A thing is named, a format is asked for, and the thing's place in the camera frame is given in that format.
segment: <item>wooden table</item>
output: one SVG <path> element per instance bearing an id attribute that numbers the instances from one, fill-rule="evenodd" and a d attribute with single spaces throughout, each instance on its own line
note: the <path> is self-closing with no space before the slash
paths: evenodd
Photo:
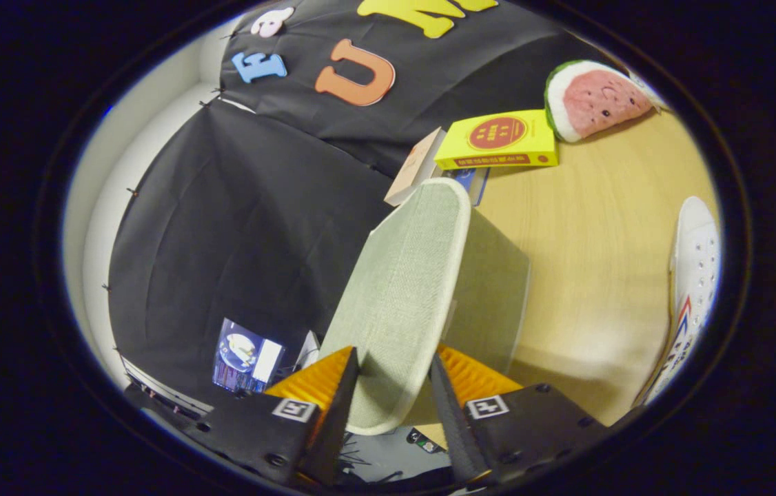
<path id="1" fill-rule="evenodd" d="M 700 197 L 721 218 L 697 145 L 670 112 L 560 143 L 559 159 L 495 167 L 477 207 L 532 261 L 509 376 L 552 383 L 610 426 L 630 411 L 669 333 L 668 263 L 683 200 Z M 420 430 L 445 446 L 439 424 Z"/>

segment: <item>book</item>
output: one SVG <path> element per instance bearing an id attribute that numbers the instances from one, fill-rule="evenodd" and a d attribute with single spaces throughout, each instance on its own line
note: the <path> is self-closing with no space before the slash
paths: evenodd
<path id="1" fill-rule="evenodd" d="M 441 169 L 555 166 L 556 139 L 544 110 L 520 110 L 452 123 L 434 156 Z"/>
<path id="2" fill-rule="evenodd" d="M 214 357 L 214 383 L 232 393 L 262 393 L 272 385 L 284 346 L 223 318 Z"/>
<path id="3" fill-rule="evenodd" d="M 476 167 L 475 169 L 445 170 L 444 178 L 453 178 L 458 181 L 467 194 L 470 195 L 471 206 L 477 207 L 483 199 L 486 189 L 486 179 L 489 178 L 489 167 Z"/>
<path id="4" fill-rule="evenodd" d="M 397 207 L 413 194 L 416 186 L 425 179 L 439 178 L 442 169 L 436 166 L 434 155 L 438 151 L 446 132 L 436 128 L 432 133 L 414 145 L 407 155 L 407 159 L 400 167 L 397 177 L 391 183 L 388 194 L 385 194 L 385 202 L 392 207 Z"/>

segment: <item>fabric storage box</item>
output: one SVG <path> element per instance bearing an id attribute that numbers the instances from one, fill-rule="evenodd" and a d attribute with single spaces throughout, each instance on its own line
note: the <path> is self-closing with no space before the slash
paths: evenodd
<path id="1" fill-rule="evenodd" d="M 357 348 L 347 430 L 436 422 L 423 386 L 441 340 L 507 371 L 528 288 L 529 258 L 460 183 L 423 182 L 370 233 L 321 346 L 320 357 Z"/>

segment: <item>white sneaker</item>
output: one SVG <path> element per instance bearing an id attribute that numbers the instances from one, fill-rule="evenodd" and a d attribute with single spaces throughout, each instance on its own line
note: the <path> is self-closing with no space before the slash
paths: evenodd
<path id="1" fill-rule="evenodd" d="M 669 263 L 673 333 L 659 369 L 634 405 L 647 404 L 679 373 L 697 344 L 713 308 L 722 249 L 715 220 L 700 198 L 690 197 L 679 211 L 675 247 Z"/>

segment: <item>watermelon plush toy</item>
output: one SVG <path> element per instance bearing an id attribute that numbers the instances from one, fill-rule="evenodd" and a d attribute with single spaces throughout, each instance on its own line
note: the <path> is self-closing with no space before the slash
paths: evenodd
<path id="1" fill-rule="evenodd" d="M 574 60 L 548 76 L 544 106 L 556 136 L 571 143 L 642 116 L 653 104 L 621 72 Z"/>

